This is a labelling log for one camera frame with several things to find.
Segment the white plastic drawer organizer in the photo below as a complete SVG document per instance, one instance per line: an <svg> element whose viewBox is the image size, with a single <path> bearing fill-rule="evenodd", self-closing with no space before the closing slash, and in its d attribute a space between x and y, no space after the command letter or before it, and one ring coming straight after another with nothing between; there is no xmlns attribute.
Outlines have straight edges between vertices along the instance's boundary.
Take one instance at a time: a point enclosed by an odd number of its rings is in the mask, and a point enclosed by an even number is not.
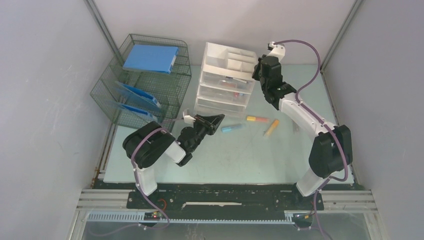
<svg viewBox="0 0 424 240"><path fill-rule="evenodd" d="M253 51L207 42L194 104L195 113L242 118L256 83L252 75L257 63L258 57ZM246 80L247 83L226 77ZM237 87L225 87L220 82L236 83ZM244 96L234 97L234 93L243 93Z"/></svg>

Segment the pale yellow highlighter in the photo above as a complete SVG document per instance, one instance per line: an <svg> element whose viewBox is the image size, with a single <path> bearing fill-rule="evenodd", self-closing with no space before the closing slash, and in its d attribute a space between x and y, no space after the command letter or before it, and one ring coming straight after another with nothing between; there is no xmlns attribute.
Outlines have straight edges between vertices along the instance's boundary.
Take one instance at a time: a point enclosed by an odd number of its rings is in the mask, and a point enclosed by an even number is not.
<svg viewBox="0 0 424 240"><path fill-rule="evenodd" d="M264 132L263 136L265 138L268 138L274 131L275 129L278 127L280 121L278 119L275 119L270 126L267 128L267 130Z"/></svg>

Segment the light blue highlighter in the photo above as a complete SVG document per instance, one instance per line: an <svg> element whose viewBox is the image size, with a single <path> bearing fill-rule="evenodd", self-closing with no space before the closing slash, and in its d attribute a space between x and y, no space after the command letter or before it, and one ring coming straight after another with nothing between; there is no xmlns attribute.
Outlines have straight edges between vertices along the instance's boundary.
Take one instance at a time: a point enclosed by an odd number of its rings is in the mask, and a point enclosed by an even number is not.
<svg viewBox="0 0 424 240"><path fill-rule="evenodd" d="M234 130L242 129L244 126L245 125L243 123L238 123L238 124L223 126L221 128L221 132L222 133L229 133L229 132L234 131Z"/></svg>

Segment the yellow pink highlighter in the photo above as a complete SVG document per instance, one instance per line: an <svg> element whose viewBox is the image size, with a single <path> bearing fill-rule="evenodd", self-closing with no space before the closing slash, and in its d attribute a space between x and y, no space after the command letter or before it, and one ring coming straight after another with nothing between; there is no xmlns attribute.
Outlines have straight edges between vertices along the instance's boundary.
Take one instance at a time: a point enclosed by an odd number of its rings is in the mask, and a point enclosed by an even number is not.
<svg viewBox="0 0 424 240"><path fill-rule="evenodd" d="M246 117L246 120L249 122L260 122L260 123L268 123L270 120L267 117L260 117L260 116L251 116L248 115Z"/></svg>

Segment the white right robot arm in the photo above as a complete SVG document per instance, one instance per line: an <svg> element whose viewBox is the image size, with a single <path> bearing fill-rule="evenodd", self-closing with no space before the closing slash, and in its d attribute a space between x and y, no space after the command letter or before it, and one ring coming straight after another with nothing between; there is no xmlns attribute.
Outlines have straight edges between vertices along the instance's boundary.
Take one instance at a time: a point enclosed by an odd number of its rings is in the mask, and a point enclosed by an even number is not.
<svg viewBox="0 0 424 240"><path fill-rule="evenodd" d="M294 184L290 196L295 208L304 209L310 204L311 195L336 178L335 173L344 172L342 182L349 177L353 162L351 130L326 121L305 104L298 91L283 81L282 65L276 56L260 57L252 78L260 83L265 100L290 117L312 140L309 168Z"/></svg>

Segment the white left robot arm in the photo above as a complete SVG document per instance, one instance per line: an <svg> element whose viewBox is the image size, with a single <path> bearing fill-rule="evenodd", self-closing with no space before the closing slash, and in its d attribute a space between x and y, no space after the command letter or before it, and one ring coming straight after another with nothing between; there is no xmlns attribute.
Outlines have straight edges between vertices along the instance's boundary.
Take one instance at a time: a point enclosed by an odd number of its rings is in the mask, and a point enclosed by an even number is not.
<svg viewBox="0 0 424 240"><path fill-rule="evenodd" d="M158 122L151 121L124 139L122 148L130 159L136 188L141 192L138 201L145 208L153 208L158 202L155 192L158 184L153 168L157 160L167 156L183 167L192 159L205 136L216 133L224 118L224 114L192 116L186 109L181 119L192 126L184 127L178 137Z"/></svg>

